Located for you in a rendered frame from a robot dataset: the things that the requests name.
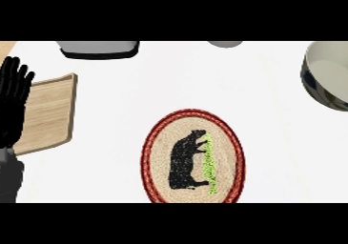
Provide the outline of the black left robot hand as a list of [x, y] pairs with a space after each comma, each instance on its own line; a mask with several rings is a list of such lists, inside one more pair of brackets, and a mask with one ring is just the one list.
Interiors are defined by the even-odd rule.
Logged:
[[26, 101], [35, 73], [8, 56], [0, 66], [0, 149], [11, 148], [21, 137]]

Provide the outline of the oval woven bear placemat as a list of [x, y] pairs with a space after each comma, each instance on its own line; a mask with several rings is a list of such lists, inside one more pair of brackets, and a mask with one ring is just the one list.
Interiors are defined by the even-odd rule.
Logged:
[[240, 140], [209, 112], [171, 113], [152, 129], [141, 153], [141, 178], [155, 203], [234, 203], [245, 179]]

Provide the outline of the pale wooden cutting board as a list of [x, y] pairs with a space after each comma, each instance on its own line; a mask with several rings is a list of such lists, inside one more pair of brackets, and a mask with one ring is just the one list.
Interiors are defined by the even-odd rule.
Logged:
[[36, 82], [26, 103], [24, 128], [14, 149], [17, 155], [66, 144], [73, 138], [78, 75]]

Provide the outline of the small grey round object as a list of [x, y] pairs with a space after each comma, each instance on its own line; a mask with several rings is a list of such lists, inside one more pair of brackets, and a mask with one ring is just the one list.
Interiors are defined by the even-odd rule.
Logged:
[[209, 43], [220, 48], [230, 49], [237, 47], [243, 41], [209, 41]]

